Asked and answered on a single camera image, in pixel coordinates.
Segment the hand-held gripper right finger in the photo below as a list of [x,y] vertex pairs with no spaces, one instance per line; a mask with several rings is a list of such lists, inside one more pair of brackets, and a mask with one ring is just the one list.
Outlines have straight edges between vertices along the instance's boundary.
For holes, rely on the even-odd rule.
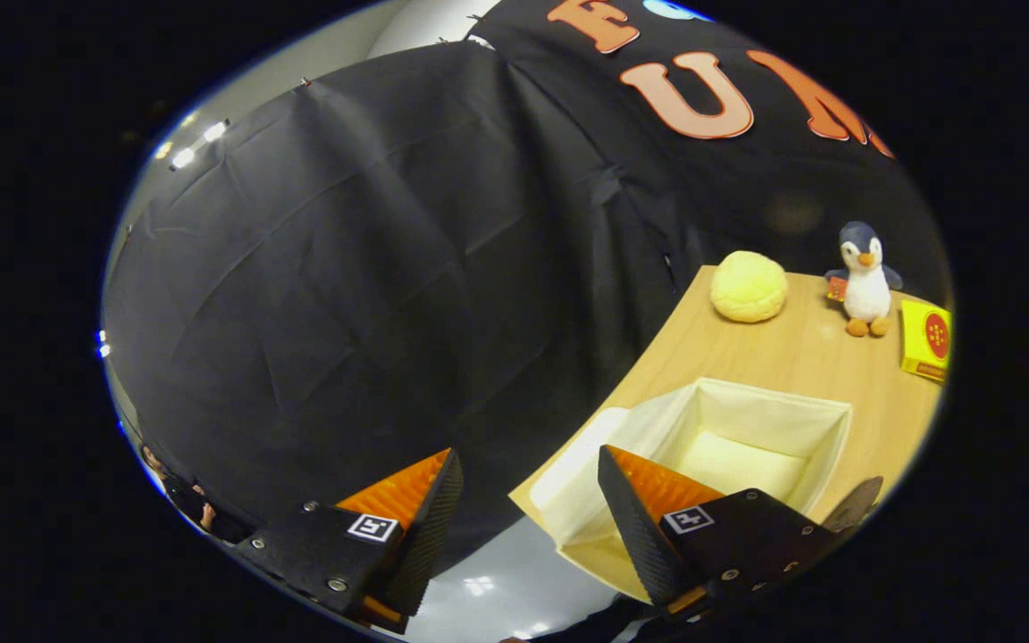
[[743,609],[833,551],[837,530],[762,489],[723,494],[620,446],[598,484],[646,598],[666,620]]

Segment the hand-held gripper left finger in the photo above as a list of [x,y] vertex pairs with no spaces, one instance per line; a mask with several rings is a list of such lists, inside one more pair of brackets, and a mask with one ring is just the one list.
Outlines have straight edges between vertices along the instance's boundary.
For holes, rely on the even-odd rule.
[[404,634],[462,489],[460,455],[449,446],[335,504],[304,502],[230,553],[336,617]]

